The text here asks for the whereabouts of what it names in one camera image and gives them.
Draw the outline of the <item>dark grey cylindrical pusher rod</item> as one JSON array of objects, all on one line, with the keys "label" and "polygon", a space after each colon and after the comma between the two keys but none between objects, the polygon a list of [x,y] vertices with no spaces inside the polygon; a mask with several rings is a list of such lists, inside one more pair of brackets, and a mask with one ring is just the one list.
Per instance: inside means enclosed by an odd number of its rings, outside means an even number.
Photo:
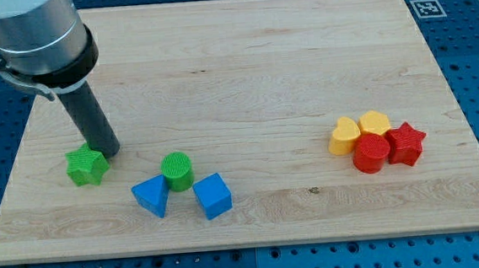
[{"label": "dark grey cylindrical pusher rod", "polygon": [[118,153],[121,144],[87,82],[57,97],[89,148],[102,153],[105,158],[112,158]]}]

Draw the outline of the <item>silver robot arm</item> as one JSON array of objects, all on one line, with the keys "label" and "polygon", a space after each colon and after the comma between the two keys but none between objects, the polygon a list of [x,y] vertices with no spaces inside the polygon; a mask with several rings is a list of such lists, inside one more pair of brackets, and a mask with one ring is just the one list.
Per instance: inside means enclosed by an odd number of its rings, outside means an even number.
[{"label": "silver robot arm", "polygon": [[87,82],[98,56],[73,0],[0,0],[0,76],[59,99],[88,146],[111,158],[121,144]]}]

